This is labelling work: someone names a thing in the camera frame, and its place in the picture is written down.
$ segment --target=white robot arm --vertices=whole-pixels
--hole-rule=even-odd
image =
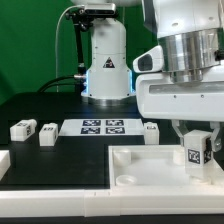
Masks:
[[[146,27],[158,46],[134,61],[137,103],[146,118],[209,121],[212,149],[224,122],[223,0],[142,0]]]
[[[72,0],[91,8],[91,13],[103,12],[103,8],[132,6],[140,0]],[[86,72],[86,89],[81,93],[85,102],[111,106],[135,101],[132,88],[132,71],[126,65],[126,30],[115,18],[95,17],[91,21],[92,65]]]

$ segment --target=white platform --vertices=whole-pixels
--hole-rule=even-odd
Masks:
[[[110,146],[111,189],[1,191],[0,217],[224,213],[222,169],[214,162],[210,183],[194,179],[185,173],[181,150]]]

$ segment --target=cable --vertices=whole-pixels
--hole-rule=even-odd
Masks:
[[[43,89],[45,89],[47,86],[51,85],[54,82],[59,82],[59,81],[66,80],[66,79],[73,79],[74,80],[74,76],[69,75],[69,76],[62,76],[62,77],[59,77],[59,78],[56,78],[56,79],[52,79],[49,82],[47,82],[46,84],[44,84],[42,87],[40,87],[37,92],[42,92]]]
[[[66,14],[66,12],[70,9],[74,9],[74,8],[81,8],[84,7],[84,5],[74,5],[71,7],[68,7],[60,16],[59,20],[58,20],[58,24],[57,24],[57,28],[56,28],[56,37],[55,37],[55,60],[56,60],[56,79],[59,77],[59,63],[58,63],[58,39],[59,39],[59,30],[60,30],[60,25],[61,25],[61,21],[63,16]]]
[[[45,88],[43,88],[40,92],[45,92],[45,90],[54,87],[54,86],[75,86],[75,82],[74,83],[57,83],[57,84],[51,84],[46,86]]]

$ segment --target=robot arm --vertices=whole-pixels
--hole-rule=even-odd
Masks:
[[[212,149],[220,150],[224,1],[142,0],[142,4],[145,26],[157,35],[158,46],[134,61],[135,71],[146,74],[136,82],[140,113],[171,119],[181,138],[187,131],[178,121],[209,121],[214,129]]]

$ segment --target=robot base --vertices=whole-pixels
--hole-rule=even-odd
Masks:
[[[82,94],[82,101],[89,104],[99,105],[99,106],[119,106],[125,104],[136,103],[136,95],[135,93],[130,94],[130,96],[126,98],[120,99],[98,99],[89,96],[85,96]]]

